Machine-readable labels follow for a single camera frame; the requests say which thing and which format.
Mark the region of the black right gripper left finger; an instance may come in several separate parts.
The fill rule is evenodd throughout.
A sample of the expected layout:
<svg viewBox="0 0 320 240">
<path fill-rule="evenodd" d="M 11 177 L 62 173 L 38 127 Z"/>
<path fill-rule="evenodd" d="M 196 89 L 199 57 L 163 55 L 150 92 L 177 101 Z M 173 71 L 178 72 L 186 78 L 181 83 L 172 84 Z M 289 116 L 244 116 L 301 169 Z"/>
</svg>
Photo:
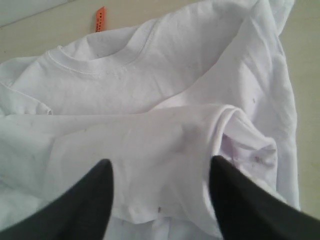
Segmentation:
<svg viewBox="0 0 320 240">
<path fill-rule="evenodd" d="M 100 160 L 46 207 L 0 232 L 2 240 L 102 240 L 114 200 L 112 163 Z"/>
</svg>

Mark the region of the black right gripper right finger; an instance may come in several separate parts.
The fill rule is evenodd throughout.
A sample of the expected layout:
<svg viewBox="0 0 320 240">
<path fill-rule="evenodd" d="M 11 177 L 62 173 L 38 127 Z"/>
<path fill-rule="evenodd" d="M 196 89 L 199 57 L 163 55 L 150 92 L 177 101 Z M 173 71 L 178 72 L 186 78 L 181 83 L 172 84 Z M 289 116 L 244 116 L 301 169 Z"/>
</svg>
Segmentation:
<svg viewBox="0 0 320 240">
<path fill-rule="evenodd" d="M 211 158 L 211 203 L 225 240 L 318 240 L 320 221 L 275 198 L 222 156 Z"/>
</svg>

